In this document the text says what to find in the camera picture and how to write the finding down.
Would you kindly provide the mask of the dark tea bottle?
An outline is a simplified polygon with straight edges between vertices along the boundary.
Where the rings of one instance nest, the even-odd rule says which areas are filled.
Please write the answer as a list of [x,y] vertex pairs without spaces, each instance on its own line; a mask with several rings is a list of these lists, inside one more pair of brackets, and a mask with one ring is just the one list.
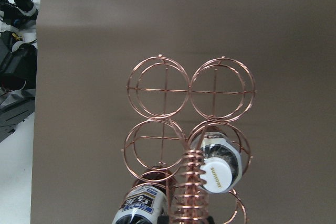
[[166,170],[147,169],[124,198],[112,223],[168,223],[169,198],[167,187],[176,183]]

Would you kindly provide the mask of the black foam case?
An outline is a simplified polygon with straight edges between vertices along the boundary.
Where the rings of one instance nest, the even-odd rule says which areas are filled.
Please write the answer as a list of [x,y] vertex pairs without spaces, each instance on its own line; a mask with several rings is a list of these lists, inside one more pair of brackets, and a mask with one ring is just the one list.
[[35,25],[33,0],[1,0],[1,140],[35,110],[36,40],[24,41],[21,32]]

